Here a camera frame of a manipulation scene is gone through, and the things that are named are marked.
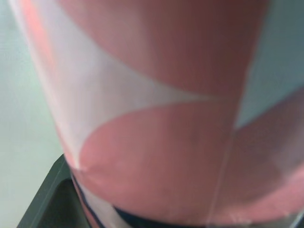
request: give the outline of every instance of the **dark tray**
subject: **dark tray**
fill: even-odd
[[[90,228],[63,155],[53,164],[17,228]]]

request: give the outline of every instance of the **pink and white pattern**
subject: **pink and white pattern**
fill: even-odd
[[[252,102],[267,56],[256,48],[271,45],[282,1],[10,2],[100,220],[104,200],[181,225],[263,222],[304,207],[304,76],[287,73],[298,60],[263,77],[284,78],[286,92]]]

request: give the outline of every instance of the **pink circle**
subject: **pink circle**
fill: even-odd
[[[80,154],[78,181],[158,221],[201,223],[230,141],[236,103],[197,102],[133,112],[99,127]]]

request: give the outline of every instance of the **white curved shape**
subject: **white curved shape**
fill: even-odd
[[[175,89],[140,75],[104,52],[56,4],[33,1],[54,51],[56,69],[43,75],[54,119],[74,168],[86,138],[124,114],[160,105],[217,99]]]

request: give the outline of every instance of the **light green background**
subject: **light green background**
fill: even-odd
[[[0,0],[0,228],[14,228],[62,154],[29,51]]]

